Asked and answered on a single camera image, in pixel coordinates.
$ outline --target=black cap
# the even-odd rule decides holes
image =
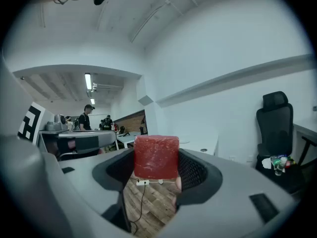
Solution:
[[[91,110],[94,110],[94,109],[95,109],[95,107],[91,106],[90,104],[87,104],[87,105],[85,106],[84,110],[85,110],[85,109],[91,109]]]

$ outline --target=fluorescent light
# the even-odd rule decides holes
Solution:
[[[85,79],[86,79],[87,89],[90,89],[90,90],[91,90],[91,79],[90,79],[90,73],[85,73]]]

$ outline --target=wire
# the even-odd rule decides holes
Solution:
[[[163,5],[157,7],[148,17],[147,19],[142,23],[142,25],[140,26],[140,28],[138,29],[138,31],[135,33],[135,35],[133,36],[133,38],[131,39],[131,43],[134,42],[135,38],[139,35],[140,31],[143,29],[143,27],[146,25],[146,23],[155,15],[155,13],[158,12],[159,9],[161,9],[162,7],[164,7],[165,5],[167,5],[166,3],[164,3]]]
[[[159,183],[159,181],[150,181],[149,183],[153,183],[153,182]],[[163,182],[175,182],[175,181],[163,181]]]
[[[145,193],[145,184],[146,184],[146,182],[144,182],[144,190],[143,190],[143,195],[142,195],[142,198],[141,198],[140,217],[139,217],[136,221],[130,221],[130,222],[133,223],[133,224],[135,224],[137,221],[139,221],[139,220],[141,219],[141,217],[142,217],[142,203],[143,203],[143,197],[144,197],[144,193]],[[136,228],[136,230],[135,230],[135,232],[133,233],[133,235],[135,235],[135,233],[138,231],[138,226],[137,226],[137,224],[135,224],[135,228]]]

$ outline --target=red block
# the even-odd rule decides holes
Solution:
[[[147,179],[177,178],[179,139],[140,135],[134,141],[134,174]]]

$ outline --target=wooden floor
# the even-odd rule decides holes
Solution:
[[[130,221],[140,217],[141,198],[144,191],[144,186],[137,186],[136,181],[130,179],[123,191],[125,208]],[[174,217],[175,208],[172,205],[172,199],[180,194],[180,190],[176,187],[176,183],[165,181],[175,181],[175,179],[164,180],[162,185],[150,183],[145,186],[142,217],[135,223],[138,226],[136,237],[154,237]],[[131,228],[134,233],[135,225],[131,224]]]

